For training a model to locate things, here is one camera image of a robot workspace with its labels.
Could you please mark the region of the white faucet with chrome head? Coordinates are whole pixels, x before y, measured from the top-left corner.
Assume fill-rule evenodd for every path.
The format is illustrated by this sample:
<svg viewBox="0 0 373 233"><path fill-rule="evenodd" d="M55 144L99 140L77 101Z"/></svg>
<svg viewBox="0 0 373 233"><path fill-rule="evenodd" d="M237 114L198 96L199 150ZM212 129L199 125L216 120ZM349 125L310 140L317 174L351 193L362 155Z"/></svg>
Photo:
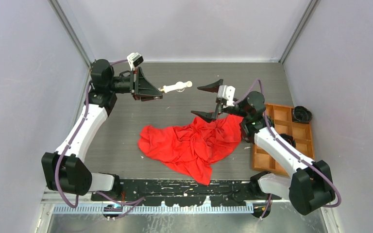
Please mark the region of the white faucet with chrome head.
<svg viewBox="0 0 373 233"><path fill-rule="evenodd" d="M192 87L192 85L193 85L192 81L186 81L186 82L178 81L175 84L166 85L166 86L168 87L168 89L170 89L170 92L172 91L183 92L186 88Z"/></svg>

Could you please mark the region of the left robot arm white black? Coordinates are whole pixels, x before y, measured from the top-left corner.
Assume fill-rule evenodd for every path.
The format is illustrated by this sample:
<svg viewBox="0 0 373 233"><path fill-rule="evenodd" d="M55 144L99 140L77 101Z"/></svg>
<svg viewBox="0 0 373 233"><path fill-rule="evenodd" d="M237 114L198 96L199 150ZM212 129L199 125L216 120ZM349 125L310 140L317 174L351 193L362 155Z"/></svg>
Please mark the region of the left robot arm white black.
<svg viewBox="0 0 373 233"><path fill-rule="evenodd" d="M48 189L79 196L103 191L110 200L121 197L119 177L91 172L84 160L98 129L110 116L117 94L130 94L140 101L163 97L162 92L145 78L140 67L142 57L129 58L127 62L130 69L119 75L115 75L112 64L105 59L91 64L91 80L85 91L80 118L62 144L54 152L46 152L41 159Z"/></svg>

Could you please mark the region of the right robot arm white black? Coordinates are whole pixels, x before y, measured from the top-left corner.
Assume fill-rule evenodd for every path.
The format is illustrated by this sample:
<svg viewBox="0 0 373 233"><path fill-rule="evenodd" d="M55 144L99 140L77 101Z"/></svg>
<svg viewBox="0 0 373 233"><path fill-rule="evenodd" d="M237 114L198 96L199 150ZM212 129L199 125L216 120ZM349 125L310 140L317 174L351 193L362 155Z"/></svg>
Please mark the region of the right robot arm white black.
<svg viewBox="0 0 373 233"><path fill-rule="evenodd" d="M198 90L216 93L213 112L192 111L210 123L220 114L242 117L239 124L242 139L264 150L288 174L288 177L263 171L250 179L249 189L255 199L268 196L266 208L272 196L289 200L294 209L306 216L321 208L335 208L342 202L339 190L333 183L330 166L323 160L315 161L287 142L268 119L263 90L250 87L240 99L235 98L235 87L225 85L223 79L199 86Z"/></svg>

